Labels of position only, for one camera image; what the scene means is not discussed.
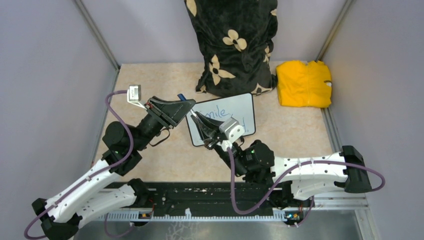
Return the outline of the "white marker pen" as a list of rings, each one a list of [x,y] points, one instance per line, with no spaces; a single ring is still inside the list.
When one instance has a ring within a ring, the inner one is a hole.
[[[191,110],[190,110],[190,113],[191,113],[194,117],[196,117],[196,118],[198,117],[198,116],[197,116],[197,114],[196,114],[196,112],[195,112],[194,110],[192,110],[192,109],[191,109]]]

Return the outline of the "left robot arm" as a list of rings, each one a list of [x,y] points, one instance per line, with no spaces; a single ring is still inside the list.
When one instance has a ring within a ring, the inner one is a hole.
[[[152,139],[176,127],[195,103],[194,99],[166,101],[153,96],[141,105],[146,116],[137,126],[126,124],[116,115],[102,138],[107,151],[101,159],[62,192],[32,203],[43,236],[49,240],[68,240],[104,214],[131,205],[146,206],[150,193],[139,178],[107,194],[101,194],[101,190],[129,173],[141,161],[140,152]]]

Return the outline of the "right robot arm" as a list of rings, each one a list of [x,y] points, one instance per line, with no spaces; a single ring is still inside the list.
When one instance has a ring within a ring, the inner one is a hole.
[[[245,129],[235,118],[219,121],[198,111],[190,113],[204,146],[214,150],[229,167],[232,182],[242,177],[247,183],[269,189],[288,183],[281,193],[287,206],[338,189],[351,194],[372,191],[364,159],[353,146],[345,145],[339,152],[319,157],[278,157],[260,140],[242,149],[237,141],[244,140]]]

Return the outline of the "small whiteboard black frame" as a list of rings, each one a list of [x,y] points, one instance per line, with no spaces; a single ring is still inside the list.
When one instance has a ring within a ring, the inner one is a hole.
[[[244,136],[256,133],[254,98],[251,93],[201,101],[192,110],[220,122],[232,117],[244,127]]]

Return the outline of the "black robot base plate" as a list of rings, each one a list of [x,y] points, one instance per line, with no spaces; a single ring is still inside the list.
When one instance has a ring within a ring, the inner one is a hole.
[[[115,221],[146,222],[282,222],[294,225],[304,220],[308,210],[347,210],[346,199],[336,196],[315,196],[314,200],[289,197],[289,185],[279,184],[259,208],[238,214],[231,202],[228,182],[148,182],[145,203],[133,203],[114,210],[109,218]]]

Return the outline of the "blue marker cap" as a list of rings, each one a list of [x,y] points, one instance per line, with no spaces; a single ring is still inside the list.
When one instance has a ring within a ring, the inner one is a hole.
[[[182,93],[179,93],[178,95],[178,98],[181,100],[181,101],[186,101],[187,99],[185,98],[185,96],[182,94]]]

